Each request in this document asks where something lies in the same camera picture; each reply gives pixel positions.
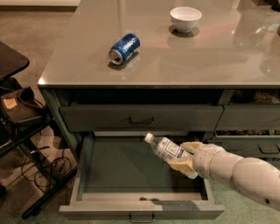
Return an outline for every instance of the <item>countertop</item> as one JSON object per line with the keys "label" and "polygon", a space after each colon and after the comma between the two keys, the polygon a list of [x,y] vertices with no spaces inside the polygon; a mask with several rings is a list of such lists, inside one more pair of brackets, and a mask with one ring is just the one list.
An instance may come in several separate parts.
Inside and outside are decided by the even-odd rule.
{"label": "countertop", "polygon": [[[170,23],[174,7],[203,16],[188,34]],[[46,88],[280,88],[280,13],[250,0],[81,0],[38,81]],[[112,45],[138,35],[122,66]]]}

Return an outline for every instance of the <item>black metal leg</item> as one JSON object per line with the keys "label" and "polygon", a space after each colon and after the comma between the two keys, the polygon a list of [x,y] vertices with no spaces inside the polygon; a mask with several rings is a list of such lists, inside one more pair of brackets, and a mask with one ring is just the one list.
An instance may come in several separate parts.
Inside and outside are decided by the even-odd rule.
{"label": "black metal leg", "polygon": [[55,195],[69,180],[71,180],[77,173],[77,168],[74,168],[63,179],[58,181],[52,189],[45,193],[33,205],[31,205],[22,215],[22,219],[27,219],[31,215],[37,215],[43,204],[45,204],[53,195]]}

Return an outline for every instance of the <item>drawer handle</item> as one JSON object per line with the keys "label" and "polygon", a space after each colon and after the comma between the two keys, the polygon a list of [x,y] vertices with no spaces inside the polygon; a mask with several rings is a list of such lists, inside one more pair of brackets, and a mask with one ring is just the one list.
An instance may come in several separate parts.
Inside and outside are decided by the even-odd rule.
{"label": "drawer handle", "polygon": [[130,214],[129,216],[131,223],[153,223],[155,221],[155,216],[152,214],[151,219],[145,220],[145,219],[132,219],[132,216]]}
{"label": "drawer handle", "polygon": [[279,147],[277,144],[275,144],[275,146],[277,147],[277,150],[278,150],[278,151],[265,152],[265,151],[263,151],[263,150],[261,149],[260,146],[259,146],[259,151],[260,151],[260,153],[262,153],[262,154],[279,154],[279,153],[280,153],[280,147]]}
{"label": "drawer handle", "polygon": [[130,122],[132,125],[134,125],[134,124],[153,124],[154,118],[151,117],[151,118],[150,118],[149,120],[147,120],[147,121],[135,122],[135,121],[133,121],[133,119],[132,119],[131,117],[129,117],[129,122]]}

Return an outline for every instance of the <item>white bowl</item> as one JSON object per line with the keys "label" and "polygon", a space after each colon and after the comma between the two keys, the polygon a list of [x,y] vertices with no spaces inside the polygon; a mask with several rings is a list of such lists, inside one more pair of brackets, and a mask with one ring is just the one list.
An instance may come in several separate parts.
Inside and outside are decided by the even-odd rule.
{"label": "white bowl", "polygon": [[199,23],[202,13],[192,7],[176,7],[170,11],[170,17],[178,32],[188,33]]}

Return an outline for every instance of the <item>concrete floor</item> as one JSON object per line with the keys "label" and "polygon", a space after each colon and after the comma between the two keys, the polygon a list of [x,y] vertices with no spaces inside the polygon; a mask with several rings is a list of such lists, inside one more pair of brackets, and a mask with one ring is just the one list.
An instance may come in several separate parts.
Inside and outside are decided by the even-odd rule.
{"label": "concrete floor", "polygon": [[[0,11],[0,40],[27,56],[31,62],[30,66],[16,75],[20,84],[31,86],[35,89],[36,98],[40,101],[42,97],[37,90],[38,81],[49,57],[54,51],[58,38],[63,34],[66,24],[72,17],[72,12],[42,12],[42,11]],[[39,146],[50,145],[44,155],[54,159],[61,155],[59,144],[61,140],[54,137],[51,130],[46,130],[42,135],[34,137]],[[65,155],[75,161],[69,149]],[[20,148],[9,152],[0,159],[0,182],[7,187],[7,196],[0,199],[0,224],[2,223],[91,223],[91,224],[121,224],[129,223],[128,220],[92,220],[74,221],[68,220],[59,214],[59,206],[67,204],[70,200],[73,182],[68,183],[66,188],[60,191],[54,198],[43,207],[38,216],[21,219],[21,214],[41,195],[32,182],[25,180],[21,175],[21,166],[24,154]],[[25,165],[25,173],[33,176],[36,169],[30,161]],[[211,183],[215,203],[225,205],[226,211],[215,220],[158,220],[160,224],[230,224],[230,223],[261,223],[279,224],[280,213],[261,206],[248,200],[246,197],[229,190],[217,183]]]}

